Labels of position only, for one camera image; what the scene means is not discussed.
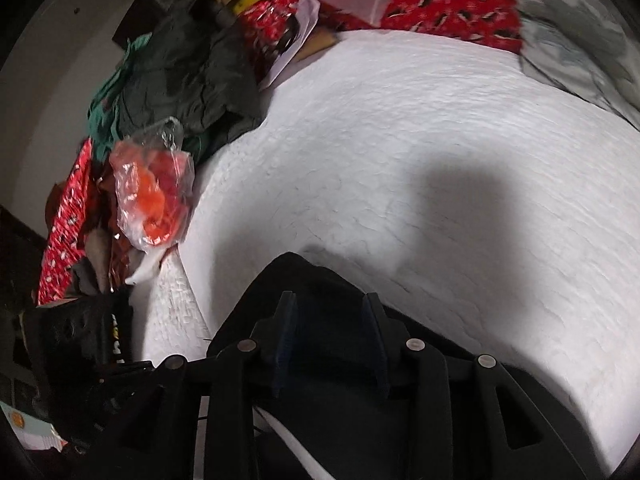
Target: gray cloth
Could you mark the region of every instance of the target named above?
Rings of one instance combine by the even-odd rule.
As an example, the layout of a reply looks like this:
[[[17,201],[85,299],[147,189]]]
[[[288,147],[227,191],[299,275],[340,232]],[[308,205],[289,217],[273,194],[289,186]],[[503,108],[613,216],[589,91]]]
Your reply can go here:
[[[611,0],[516,0],[525,74],[640,130],[640,44]]]

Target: dark gray fabric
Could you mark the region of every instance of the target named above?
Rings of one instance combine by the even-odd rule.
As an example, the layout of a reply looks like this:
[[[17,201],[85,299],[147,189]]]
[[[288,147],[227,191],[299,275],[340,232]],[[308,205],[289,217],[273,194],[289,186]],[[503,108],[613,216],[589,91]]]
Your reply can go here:
[[[257,84],[233,14],[215,0],[177,4],[136,57],[118,104],[123,137],[177,118],[196,163],[259,126]]]
[[[524,72],[640,129],[640,44],[611,0],[516,0]]]

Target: white wall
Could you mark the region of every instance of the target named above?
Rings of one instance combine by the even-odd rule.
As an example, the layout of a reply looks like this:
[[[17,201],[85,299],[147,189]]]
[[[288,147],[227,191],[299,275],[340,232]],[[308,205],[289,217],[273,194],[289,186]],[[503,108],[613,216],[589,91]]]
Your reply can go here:
[[[0,71],[0,203],[42,235],[89,102],[122,58],[111,37],[132,1],[44,1]]]

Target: teal fabric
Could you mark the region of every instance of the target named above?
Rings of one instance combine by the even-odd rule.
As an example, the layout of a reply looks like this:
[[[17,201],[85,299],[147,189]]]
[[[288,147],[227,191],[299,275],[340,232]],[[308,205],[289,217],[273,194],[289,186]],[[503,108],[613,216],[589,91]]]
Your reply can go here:
[[[136,54],[149,42],[151,33],[135,39],[127,45],[122,63],[116,72],[102,85],[89,105],[87,113],[89,136],[94,141],[94,159],[104,162],[116,140],[122,140],[118,132],[118,103],[120,92],[131,73]]]

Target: round bolt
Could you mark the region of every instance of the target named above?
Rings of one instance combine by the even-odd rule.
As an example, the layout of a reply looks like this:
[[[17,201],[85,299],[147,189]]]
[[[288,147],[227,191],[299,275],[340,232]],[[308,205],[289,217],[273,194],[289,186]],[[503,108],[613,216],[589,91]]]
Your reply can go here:
[[[242,339],[242,341],[238,343],[238,350],[241,352],[251,352],[255,350],[257,346],[253,339]]]
[[[168,357],[166,359],[166,361],[164,362],[164,366],[169,368],[169,370],[177,370],[183,364],[185,364],[185,362],[185,358],[181,355],[172,355],[171,357]]]
[[[493,368],[496,365],[496,360],[495,357],[484,354],[478,358],[478,364],[482,368]]]
[[[406,347],[409,350],[413,350],[414,352],[419,352],[420,350],[424,350],[424,341],[422,339],[416,339],[415,337],[407,340]]]

